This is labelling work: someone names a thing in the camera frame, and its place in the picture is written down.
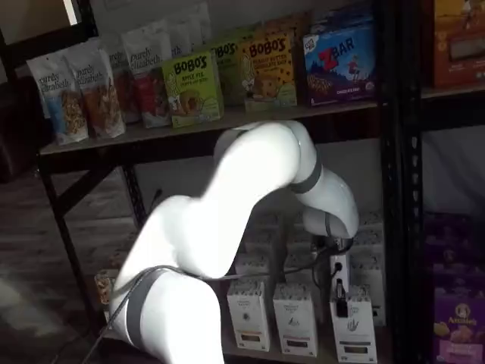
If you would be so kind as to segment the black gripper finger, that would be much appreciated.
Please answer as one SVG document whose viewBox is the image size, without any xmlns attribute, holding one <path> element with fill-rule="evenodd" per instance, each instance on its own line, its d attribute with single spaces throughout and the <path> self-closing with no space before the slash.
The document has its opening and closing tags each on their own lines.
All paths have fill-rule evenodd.
<svg viewBox="0 0 485 364">
<path fill-rule="evenodd" d="M 336 280 L 336 316 L 347 317 L 348 306 L 346 301 L 346 291 L 341 279 Z"/>
</svg>

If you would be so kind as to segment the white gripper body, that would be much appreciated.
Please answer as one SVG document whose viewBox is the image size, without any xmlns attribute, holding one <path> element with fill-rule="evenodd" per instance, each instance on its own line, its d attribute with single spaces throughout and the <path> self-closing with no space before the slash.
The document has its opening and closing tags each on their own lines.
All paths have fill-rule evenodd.
<svg viewBox="0 0 485 364">
<path fill-rule="evenodd" d="M 349 289 L 349 257 L 347 253 L 330 256 L 330 286 L 335 291 L 341 280 L 345 291 Z"/>
</svg>

